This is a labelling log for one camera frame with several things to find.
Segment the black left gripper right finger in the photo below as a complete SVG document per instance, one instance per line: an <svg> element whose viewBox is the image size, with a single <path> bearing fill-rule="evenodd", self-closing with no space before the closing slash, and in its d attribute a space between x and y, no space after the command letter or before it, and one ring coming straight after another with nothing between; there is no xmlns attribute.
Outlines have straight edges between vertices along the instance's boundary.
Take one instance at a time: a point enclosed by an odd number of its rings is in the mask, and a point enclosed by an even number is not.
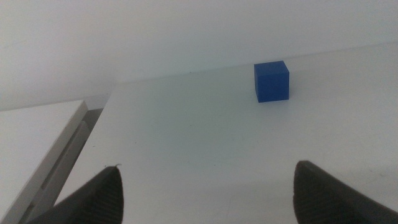
<svg viewBox="0 0 398 224"><path fill-rule="evenodd" d="M397 224L396 211L310 161L299 161L295 167L293 206L299 223Z"/></svg>

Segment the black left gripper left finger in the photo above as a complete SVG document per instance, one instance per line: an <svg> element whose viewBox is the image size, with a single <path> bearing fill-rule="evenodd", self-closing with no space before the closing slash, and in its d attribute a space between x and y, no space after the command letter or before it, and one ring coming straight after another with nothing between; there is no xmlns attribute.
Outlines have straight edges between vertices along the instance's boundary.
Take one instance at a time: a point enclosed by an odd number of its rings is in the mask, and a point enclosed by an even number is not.
<svg viewBox="0 0 398 224"><path fill-rule="evenodd" d="M123 213L121 173L109 166L28 224L121 224Z"/></svg>

